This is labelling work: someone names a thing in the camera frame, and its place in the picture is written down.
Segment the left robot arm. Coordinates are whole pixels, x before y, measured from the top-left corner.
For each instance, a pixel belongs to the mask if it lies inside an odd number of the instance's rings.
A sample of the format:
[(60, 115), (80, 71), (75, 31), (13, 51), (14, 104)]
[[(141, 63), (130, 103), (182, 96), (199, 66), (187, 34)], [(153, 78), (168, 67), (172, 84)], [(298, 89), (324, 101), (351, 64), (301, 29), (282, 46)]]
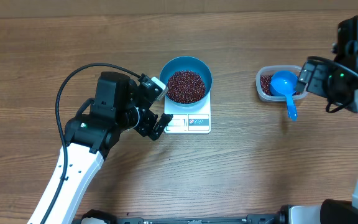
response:
[(134, 81), (122, 73), (102, 72), (95, 97), (65, 125), (57, 165), (29, 223), (71, 223), (122, 132), (135, 129), (153, 141), (160, 137), (172, 116), (157, 116), (150, 107), (167, 90), (156, 77), (141, 75)]

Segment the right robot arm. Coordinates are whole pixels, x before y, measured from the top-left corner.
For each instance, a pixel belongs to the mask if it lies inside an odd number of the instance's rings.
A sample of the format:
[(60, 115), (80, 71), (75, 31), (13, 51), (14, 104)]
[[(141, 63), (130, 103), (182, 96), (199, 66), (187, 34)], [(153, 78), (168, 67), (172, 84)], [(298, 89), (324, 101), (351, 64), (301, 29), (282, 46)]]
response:
[[(296, 90), (327, 99), (327, 113), (347, 109), (358, 115), (358, 16), (339, 23), (330, 60), (309, 56)], [(358, 223), (358, 175), (351, 201), (326, 199), (319, 210), (320, 223)]]

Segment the blue plastic measuring scoop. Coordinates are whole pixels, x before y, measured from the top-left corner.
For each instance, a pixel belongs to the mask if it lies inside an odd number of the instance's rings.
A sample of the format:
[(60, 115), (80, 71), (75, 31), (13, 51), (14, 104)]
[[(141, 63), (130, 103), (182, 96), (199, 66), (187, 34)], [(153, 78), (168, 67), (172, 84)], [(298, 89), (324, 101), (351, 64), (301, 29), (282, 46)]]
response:
[(269, 89), (273, 96), (284, 96), (287, 104), (288, 117), (296, 121), (298, 113), (293, 100), (293, 95), (296, 93), (295, 86), (298, 77), (288, 71), (282, 70), (273, 74)]

